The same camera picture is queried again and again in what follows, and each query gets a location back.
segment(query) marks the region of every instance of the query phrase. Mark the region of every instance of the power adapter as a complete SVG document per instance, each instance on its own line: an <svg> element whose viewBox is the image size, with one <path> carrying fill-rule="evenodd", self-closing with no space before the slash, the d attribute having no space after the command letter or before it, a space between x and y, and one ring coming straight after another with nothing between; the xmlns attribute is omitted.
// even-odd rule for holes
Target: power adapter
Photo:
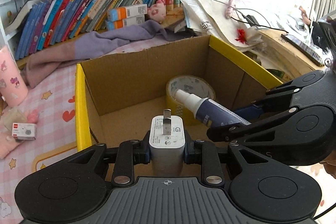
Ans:
<svg viewBox="0 0 336 224"><path fill-rule="evenodd" d="M154 175L177 177L181 173L184 152L183 121L166 109L163 115L152 119L150 133L151 160Z"/></svg>

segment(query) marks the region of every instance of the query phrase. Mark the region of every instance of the smartphone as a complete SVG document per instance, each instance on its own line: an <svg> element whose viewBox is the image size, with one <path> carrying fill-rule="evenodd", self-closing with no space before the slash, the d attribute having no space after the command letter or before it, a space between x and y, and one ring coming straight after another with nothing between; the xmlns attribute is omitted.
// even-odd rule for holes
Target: smartphone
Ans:
<svg viewBox="0 0 336 224"><path fill-rule="evenodd" d="M297 48L300 52L302 52L306 57L308 57L315 65L319 67L324 66L324 61L317 54L317 52L315 52L311 47L303 43L301 40L297 39L295 36L291 34L281 34L281 38L283 38L285 41L292 44L295 48Z"/></svg>

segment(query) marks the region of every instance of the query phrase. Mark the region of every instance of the charger prong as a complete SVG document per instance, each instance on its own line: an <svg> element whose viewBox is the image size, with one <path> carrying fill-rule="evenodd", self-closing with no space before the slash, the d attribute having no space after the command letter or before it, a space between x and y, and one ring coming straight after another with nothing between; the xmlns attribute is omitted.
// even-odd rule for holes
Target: charger prong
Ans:
<svg viewBox="0 0 336 224"><path fill-rule="evenodd" d="M163 135L171 135L171 110L163 111Z"/></svg>

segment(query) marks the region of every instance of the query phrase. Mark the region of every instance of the packing tape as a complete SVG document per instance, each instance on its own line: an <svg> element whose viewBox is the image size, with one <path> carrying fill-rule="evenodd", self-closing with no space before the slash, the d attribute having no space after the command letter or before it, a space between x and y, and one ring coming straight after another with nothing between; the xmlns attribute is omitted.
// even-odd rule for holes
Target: packing tape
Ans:
<svg viewBox="0 0 336 224"><path fill-rule="evenodd" d="M200 124L200 122L194 118L194 114L190 110L173 98L176 89L193 93L201 98L210 98L214 100L215 91L213 88L205 80L191 75L177 76L170 79L167 83L166 107L171 109L171 114L180 116L184 126L196 126Z"/></svg>

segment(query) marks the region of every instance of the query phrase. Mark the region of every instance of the pink container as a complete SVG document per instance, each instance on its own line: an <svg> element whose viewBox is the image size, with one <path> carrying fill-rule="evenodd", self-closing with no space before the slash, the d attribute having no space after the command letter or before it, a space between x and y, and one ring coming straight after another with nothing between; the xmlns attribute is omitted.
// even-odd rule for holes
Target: pink container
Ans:
<svg viewBox="0 0 336 224"><path fill-rule="evenodd" d="M28 88L7 46L0 50L0 92L9 107L19 105L28 94Z"/></svg>

